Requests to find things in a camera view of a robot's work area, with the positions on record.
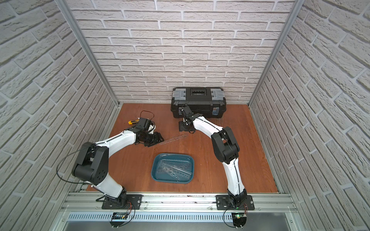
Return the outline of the clear stencil ruler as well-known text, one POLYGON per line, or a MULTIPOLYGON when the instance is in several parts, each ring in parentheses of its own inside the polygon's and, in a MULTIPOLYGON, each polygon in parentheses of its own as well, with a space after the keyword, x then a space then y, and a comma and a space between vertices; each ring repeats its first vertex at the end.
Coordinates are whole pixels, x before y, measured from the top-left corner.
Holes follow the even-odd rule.
POLYGON ((176 170, 176 169, 173 169, 173 168, 170 168, 170 167, 159 167, 158 166, 158 171, 159 172, 164 172, 166 173, 167 175, 169 175, 171 178, 174 178, 174 179, 180 179, 182 177, 182 174, 179 170, 176 170))
POLYGON ((172 138, 169 138, 169 139, 166 139, 166 140, 162 141, 160 143, 160 145, 164 145, 164 144, 168 144, 168 143, 171 143, 171 142, 174 142, 174 141, 178 141, 178 140, 186 138, 187 136, 188 136, 187 134, 181 134, 181 135, 178 135, 178 136, 175 136, 175 137, 172 137, 172 138))
POLYGON ((166 181, 186 182, 192 178, 192 173, 169 164, 160 164, 156 170, 156 176, 166 181))
POLYGON ((176 166, 172 166, 172 165, 169 165, 169 164, 166 164, 166 163, 163 163, 163 162, 159 163, 159 164, 158 164, 158 166, 159 166, 159 167, 164 167, 164 166, 166 166, 166 167, 170 167, 170 168, 173 168, 173 169, 179 170, 179 171, 184 172, 184 173, 186 173, 186 174, 193 174, 193 173, 192 173, 192 172, 190 172, 190 171, 186 171, 186 170, 183 170, 182 168, 178 168, 178 167, 176 167, 176 166))

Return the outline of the clear triangular scale ruler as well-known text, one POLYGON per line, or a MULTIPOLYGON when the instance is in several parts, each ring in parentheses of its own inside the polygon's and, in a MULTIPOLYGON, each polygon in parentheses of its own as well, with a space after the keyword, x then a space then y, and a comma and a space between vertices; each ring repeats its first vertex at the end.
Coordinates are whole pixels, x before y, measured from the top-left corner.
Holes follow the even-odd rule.
POLYGON ((191 164, 187 162, 173 162, 173 161, 160 161, 159 167, 163 169, 173 170, 173 171, 179 171, 188 175, 192 174, 191 170, 191 164))

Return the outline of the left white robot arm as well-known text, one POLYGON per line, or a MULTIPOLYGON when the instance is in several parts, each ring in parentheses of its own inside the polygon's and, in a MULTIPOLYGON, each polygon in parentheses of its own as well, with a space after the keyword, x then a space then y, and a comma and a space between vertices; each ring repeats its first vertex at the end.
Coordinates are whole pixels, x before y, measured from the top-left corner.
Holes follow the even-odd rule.
POLYGON ((132 144, 141 143, 145 147, 151 147, 163 141, 164 138, 159 132, 128 129, 103 141, 86 142, 76 158, 72 175, 90 183, 105 196, 117 199, 124 188, 108 173, 110 157, 132 144))

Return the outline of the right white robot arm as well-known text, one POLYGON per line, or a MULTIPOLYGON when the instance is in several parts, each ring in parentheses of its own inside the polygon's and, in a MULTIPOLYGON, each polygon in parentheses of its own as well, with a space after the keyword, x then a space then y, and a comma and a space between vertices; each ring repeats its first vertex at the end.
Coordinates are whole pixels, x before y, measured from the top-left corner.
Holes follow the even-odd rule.
POLYGON ((183 116, 183 125, 189 131, 203 132, 212 140, 214 154, 225 170, 229 203, 234 208, 239 207, 248 194, 239 169, 240 147, 232 129, 220 127, 200 114, 183 116))

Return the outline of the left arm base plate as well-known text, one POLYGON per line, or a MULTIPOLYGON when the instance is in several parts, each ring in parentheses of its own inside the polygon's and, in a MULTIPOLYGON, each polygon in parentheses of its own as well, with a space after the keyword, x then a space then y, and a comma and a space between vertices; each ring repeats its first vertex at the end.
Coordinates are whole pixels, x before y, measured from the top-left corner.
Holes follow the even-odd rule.
POLYGON ((119 196, 119 198, 104 198, 102 209, 105 210, 118 210, 118 209, 140 209, 142 202, 142 194, 124 194, 119 196))

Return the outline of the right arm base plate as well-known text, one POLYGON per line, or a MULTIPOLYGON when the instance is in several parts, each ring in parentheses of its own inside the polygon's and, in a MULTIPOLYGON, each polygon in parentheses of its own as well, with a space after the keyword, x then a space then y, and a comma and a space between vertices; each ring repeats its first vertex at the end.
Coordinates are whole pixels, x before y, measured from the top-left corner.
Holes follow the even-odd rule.
POLYGON ((251 195, 243 196, 242 200, 238 202, 227 194, 218 194, 215 198, 217 210, 245 210, 245 207, 247 208, 247 211, 255 210, 254 201, 251 195))

